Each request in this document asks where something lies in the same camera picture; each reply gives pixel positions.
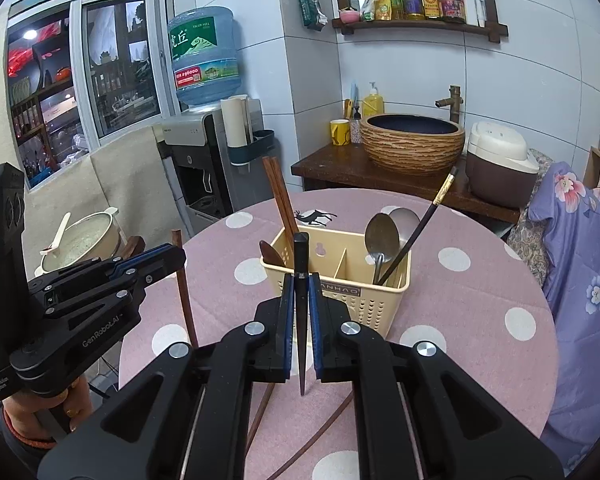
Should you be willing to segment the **left hand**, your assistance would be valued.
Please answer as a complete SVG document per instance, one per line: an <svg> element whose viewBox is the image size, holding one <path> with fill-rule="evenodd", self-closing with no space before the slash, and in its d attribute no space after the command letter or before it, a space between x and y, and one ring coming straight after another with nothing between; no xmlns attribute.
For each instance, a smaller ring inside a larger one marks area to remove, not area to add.
<svg viewBox="0 0 600 480"><path fill-rule="evenodd" d="M29 390L22 390L9 396L3 401L3 418L7 428L17 439L39 448L52 436L40 423L36 414L58 406L69 417L71 431L93 413L90 389L84 375L76 379L59 396L53 398L41 398Z"/></svg>

